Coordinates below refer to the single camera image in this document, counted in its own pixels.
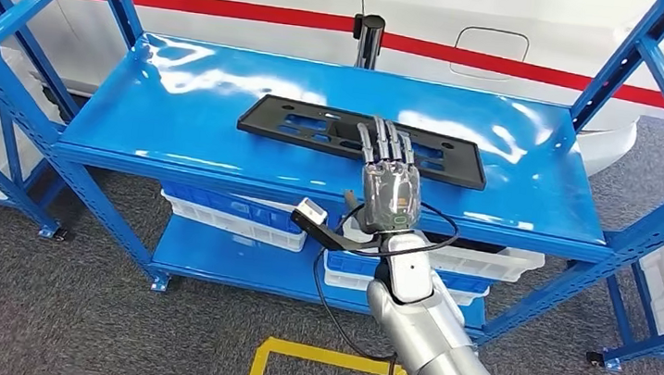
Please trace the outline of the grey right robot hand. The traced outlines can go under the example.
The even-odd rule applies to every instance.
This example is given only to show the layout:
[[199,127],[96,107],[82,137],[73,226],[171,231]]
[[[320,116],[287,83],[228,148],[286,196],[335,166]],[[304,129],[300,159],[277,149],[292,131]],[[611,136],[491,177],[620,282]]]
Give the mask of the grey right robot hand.
[[357,125],[364,159],[363,202],[347,190],[346,207],[357,211],[354,217],[366,234],[411,230],[420,218],[421,201],[412,142],[388,119],[376,116],[373,122],[374,140],[367,124]]

